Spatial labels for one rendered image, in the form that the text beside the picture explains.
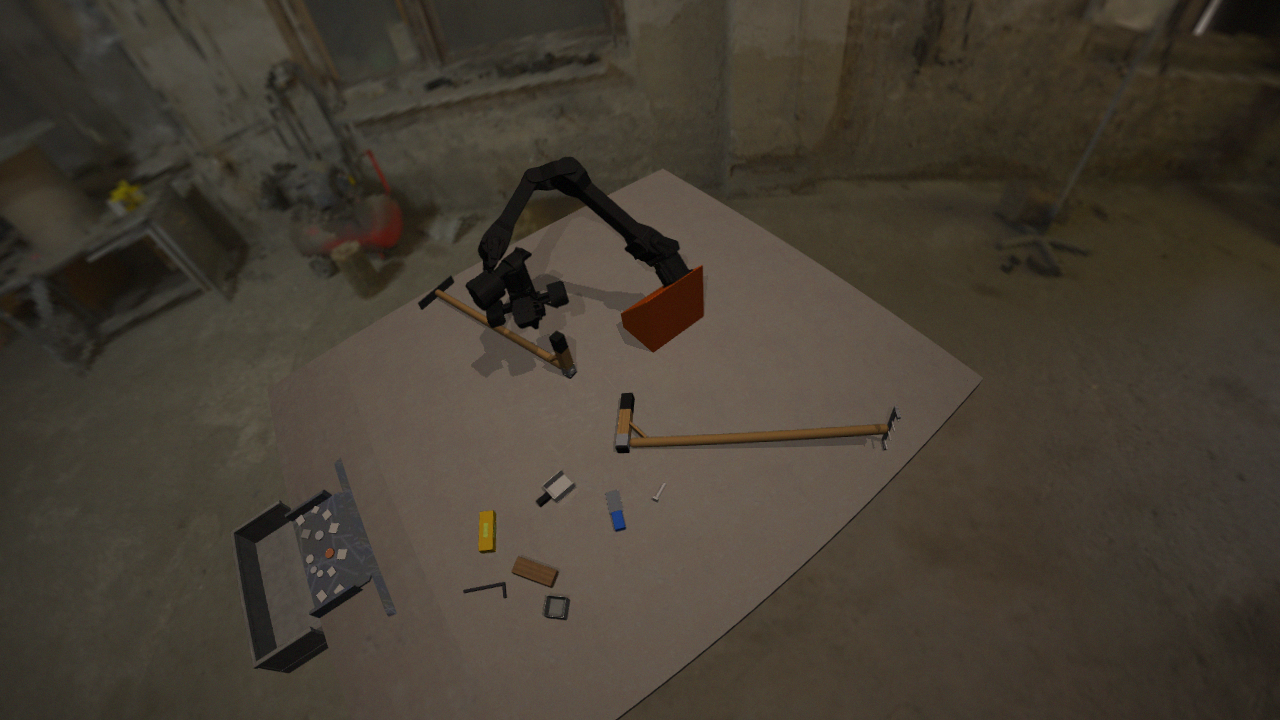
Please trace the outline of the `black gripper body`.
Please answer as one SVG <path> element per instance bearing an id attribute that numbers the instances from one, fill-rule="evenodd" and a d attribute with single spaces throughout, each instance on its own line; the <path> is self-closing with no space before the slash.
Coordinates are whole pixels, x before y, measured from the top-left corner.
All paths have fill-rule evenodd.
<path id="1" fill-rule="evenodd" d="M 520 290 L 507 290 L 507 292 L 509 293 L 511 299 L 524 297 L 525 296 L 524 292 L 527 292 L 527 291 L 530 291 L 531 293 L 536 295 L 539 302 L 541 302 L 541 304 L 550 302 L 552 307 L 562 307 L 562 306 L 570 304 L 570 299 L 568 299 L 568 296 L 566 293 L 564 283 L 562 281 L 557 281 L 554 283 L 547 284 L 547 291 L 548 292 L 545 292 L 545 293 L 541 293 L 540 291 L 536 292 L 535 288 L 534 288 L 534 286 L 532 286 L 531 279 L 529 279 L 529 284 L 525 284 Z M 493 304 L 490 307 L 486 307 L 486 322 L 489 323 L 489 325 L 492 328 L 495 328 L 498 325 L 504 325 L 506 324 L 506 316 L 504 316 L 504 314 L 508 314 L 508 313 L 513 313 L 511 305 L 509 304 L 503 304 L 502 300 L 499 300 L 499 301 L 497 301 L 497 304 Z"/>

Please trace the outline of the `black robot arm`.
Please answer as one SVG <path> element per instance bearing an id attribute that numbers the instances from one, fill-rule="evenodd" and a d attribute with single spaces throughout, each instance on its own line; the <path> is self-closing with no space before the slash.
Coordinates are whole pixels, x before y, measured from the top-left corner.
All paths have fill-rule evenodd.
<path id="1" fill-rule="evenodd" d="M 508 249 L 515 224 L 534 190 L 559 190 L 570 197 L 580 199 L 623 236 L 627 243 L 625 250 L 635 260 L 639 259 L 655 268 L 658 278 L 664 284 L 663 288 L 675 284 L 692 272 L 692 269 L 689 270 L 677 252 L 678 241 L 669 240 L 659 231 L 635 222 L 618 204 L 598 190 L 596 184 L 593 184 L 579 160 L 561 158 L 561 160 L 526 170 L 504 211 L 483 234 L 477 251 L 483 259 L 484 270 L 466 284 L 474 304 L 481 310 L 485 311 L 486 307 L 506 296 L 506 288 L 520 290 L 529 284 L 529 269 L 524 261 L 532 256 L 531 252 L 516 246 L 513 252 L 502 260 L 500 258 Z M 500 264 L 497 266 L 499 260 Z M 547 316 L 544 305 L 539 302 L 536 295 L 530 291 L 524 292 L 524 295 L 520 299 L 509 297 L 515 324 L 520 329 L 536 325 L 541 316 Z"/>

